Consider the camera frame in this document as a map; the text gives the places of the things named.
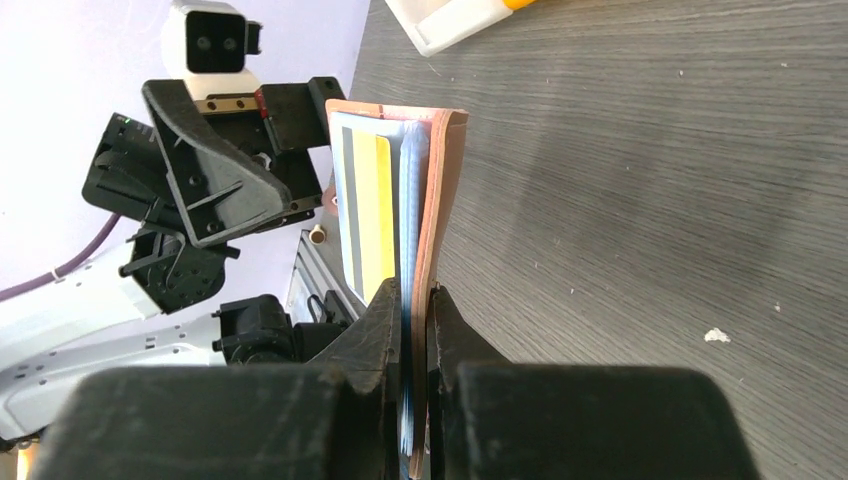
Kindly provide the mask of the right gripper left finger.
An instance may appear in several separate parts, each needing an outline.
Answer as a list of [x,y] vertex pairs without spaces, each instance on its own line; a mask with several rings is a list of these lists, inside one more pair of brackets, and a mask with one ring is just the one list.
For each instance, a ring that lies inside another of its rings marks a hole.
[[384,281],[304,364],[126,367],[83,380],[47,430],[34,479],[394,479],[389,356],[400,318]]

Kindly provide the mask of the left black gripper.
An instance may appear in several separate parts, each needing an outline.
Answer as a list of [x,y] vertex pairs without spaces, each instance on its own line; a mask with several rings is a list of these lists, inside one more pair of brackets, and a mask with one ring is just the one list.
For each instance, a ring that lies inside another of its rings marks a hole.
[[197,248],[309,219],[322,187],[310,152],[329,143],[334,77],[263,84],[251,94],[194,99],[182,80],[141,89],[152,122],[107,123],[83,198],[187,234]]

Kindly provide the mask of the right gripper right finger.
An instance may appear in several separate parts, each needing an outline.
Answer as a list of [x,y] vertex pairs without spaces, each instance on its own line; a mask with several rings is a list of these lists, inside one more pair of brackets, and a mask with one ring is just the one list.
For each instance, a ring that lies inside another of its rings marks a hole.
[[431,293],[435,479],[756,479],[719,386],[668,366],[507,360]]

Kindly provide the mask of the tan leather card holder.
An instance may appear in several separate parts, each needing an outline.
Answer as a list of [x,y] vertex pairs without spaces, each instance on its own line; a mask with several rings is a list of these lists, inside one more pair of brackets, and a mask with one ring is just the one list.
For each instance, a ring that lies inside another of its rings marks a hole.
[[342,129],[391,142],[396,274],[400,289],[398,452],[406,476],[424,473],[427,420],[427,313],[437,284],[441,246],[461,175],[469,114],[462,109],[387,105],[331,99],[325,103],[334,161],[345,279],[356,291]]

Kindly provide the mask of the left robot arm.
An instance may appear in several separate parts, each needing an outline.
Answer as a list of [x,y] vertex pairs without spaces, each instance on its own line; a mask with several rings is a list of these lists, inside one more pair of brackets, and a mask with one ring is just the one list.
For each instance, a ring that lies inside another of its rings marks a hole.
[[235,239],[313,217],[323,190],[310,152],[329,142],[337,80],[200,98],[183,80],[150,80],[142,97],[150,121],[114,114],[82,189],[137,232],[1,302],[3,450],[38,441],[78,384],[104,370],[289,355],[272,295],[180,312],[222,289]]

